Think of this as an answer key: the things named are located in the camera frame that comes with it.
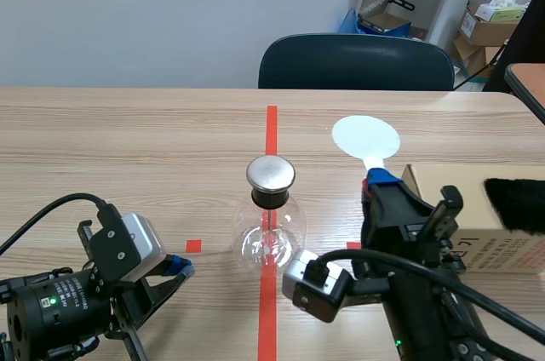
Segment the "clear glass flask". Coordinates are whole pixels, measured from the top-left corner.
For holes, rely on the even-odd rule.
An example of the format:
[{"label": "clear glass flask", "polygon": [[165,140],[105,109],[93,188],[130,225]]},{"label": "clear glass flask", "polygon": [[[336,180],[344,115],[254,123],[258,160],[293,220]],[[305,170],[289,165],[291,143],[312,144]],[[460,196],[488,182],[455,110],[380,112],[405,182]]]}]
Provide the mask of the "clear glass flask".
[{"label": "clear glass flask", "polygon": [[250,269],[283,268],[305,245],[307,221],[288,189],[295,180],[291,163],[276,155],[256,158],[246,169],[252,187],[233,217],[233,252]]}]

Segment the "black fur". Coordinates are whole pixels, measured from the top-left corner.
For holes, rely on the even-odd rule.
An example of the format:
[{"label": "black fur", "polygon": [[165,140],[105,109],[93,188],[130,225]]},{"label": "black fur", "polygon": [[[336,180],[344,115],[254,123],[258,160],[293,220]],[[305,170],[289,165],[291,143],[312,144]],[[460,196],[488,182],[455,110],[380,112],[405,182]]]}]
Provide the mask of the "black fur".
[{"label": "black fur", "polygon": [[509,231],[545,235],[545,180],[485,181],[492,206]]}]

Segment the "red tape mark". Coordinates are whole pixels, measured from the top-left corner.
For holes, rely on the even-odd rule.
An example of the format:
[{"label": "red tape mark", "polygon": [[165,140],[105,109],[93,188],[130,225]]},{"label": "red tape mark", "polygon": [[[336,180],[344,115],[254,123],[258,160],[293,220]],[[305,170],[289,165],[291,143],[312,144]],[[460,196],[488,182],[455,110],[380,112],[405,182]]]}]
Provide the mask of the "red tape mark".
[{"label": "red tape mark", "polygon": [[186,241],[186,253],[201,253],[203,241],[201,239],[193,239]]},{"label": "red tape mark", "polygon": [[347,242],[347,249],[361,249],[360,242]]},{"label": "red tape mark", "polygon": [[[278,108],[267,107],[267,136],[265,153],[278,152]],[[276,229],[276,211],[271,213],[271,228]],[[269,227],[267,213],[263,212],[263,232]],[[276,361],[276,265],[274,259],[261,266],[259,290],[259,332],[257,339],[257,361]]]}]

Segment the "chair backrest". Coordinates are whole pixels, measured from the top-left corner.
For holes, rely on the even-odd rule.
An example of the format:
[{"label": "chair backrest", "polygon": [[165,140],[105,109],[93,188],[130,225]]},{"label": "chair backrest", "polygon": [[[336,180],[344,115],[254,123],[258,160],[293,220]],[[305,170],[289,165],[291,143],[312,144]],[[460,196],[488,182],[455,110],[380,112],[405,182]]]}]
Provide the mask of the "chair backrest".
[{"label": "chair backrest", "polygon": [[450,91],[448,54],[416,40],[339,33],[295,35],[261,61],[260,89]]}]

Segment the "silver metal lid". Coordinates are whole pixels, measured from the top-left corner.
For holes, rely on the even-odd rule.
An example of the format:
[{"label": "silver metal lid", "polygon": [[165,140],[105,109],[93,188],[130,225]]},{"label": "silver metal lid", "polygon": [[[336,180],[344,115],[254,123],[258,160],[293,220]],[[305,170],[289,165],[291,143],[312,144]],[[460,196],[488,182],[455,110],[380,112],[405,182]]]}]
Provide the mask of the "silver metal lid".
[{"label": "silver metal lid", "polygon": [[293,185],[295,168],[290,161],[278,155],[264,155],[248,165],[246,179],[260,192],[284,192]]}]

